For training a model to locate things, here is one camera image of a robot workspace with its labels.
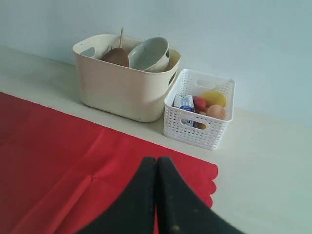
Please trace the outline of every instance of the red paper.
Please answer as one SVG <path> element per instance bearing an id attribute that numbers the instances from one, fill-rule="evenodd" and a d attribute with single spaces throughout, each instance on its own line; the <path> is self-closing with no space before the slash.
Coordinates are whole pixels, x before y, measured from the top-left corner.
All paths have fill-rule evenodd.
<path id="1" fill-rule="evenodd" d="M 0 93 L 0 233 L 71 234 L 105 211 L 144 156 L 170 156 L 209 206 L 217 166 Z"/>

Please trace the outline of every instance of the white wall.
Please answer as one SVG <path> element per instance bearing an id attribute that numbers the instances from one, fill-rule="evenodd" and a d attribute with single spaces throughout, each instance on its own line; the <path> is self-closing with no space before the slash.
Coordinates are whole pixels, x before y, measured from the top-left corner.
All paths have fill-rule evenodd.
<path id="1" fill-rule="evenodd" d="M 312 0 L 2 0 L 0 44 L 74 63 L 101 33 L 163 36 L 183 67 L 233 78 L 235 105 L 312 125 Z"/>

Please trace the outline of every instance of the black object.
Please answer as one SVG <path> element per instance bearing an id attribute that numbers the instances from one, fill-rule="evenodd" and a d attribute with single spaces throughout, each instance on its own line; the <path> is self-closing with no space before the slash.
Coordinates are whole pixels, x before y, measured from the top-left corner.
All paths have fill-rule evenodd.
<path id="1" fill-rule="evenodd" d="M 116 201 L 79 234 L 153 234 L 156 160 L 145 157 Z"/>
<path id="2" fill-rule="evenodd" d="M 157 218 L 160 234 L 242 234 L 190 189 L 171 158 L 157 161 Z"/>
<path id="3" fill-rule="evenodd" d="M 169 157 L 145 157 L 117 200 L 79 234 L 243 234 L 191 190 Z"/>

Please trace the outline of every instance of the red fruit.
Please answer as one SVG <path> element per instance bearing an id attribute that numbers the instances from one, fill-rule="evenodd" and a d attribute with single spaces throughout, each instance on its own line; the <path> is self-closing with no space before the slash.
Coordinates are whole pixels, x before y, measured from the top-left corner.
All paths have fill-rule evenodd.
<path id="1" fill-rule="evenodd" d="M 202 97 L 194 96 L 193 102 L 194 102 L 195 110 L 197 112 L 206 111 L 206 100 L 205 99 L 203 99 Z"/>

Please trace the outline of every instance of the beige plastic bin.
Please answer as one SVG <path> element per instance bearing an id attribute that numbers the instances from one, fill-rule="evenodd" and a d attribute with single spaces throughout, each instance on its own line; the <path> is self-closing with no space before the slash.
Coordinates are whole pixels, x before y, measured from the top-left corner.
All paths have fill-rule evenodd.
<path id="1" fill-rule="evenodd" d="M 164 111 L 164 99 L 176 78 L 181 55 L 169 49 L 165 72 L 149 73 L 98 60 L 111 47 L 118 47 L 119 36 L 97 35 L 74 45 L 81 100 L 95 107 L 139 122 L 152 122 Z M 124 38 L 129 53 L 139 40 Z"/>

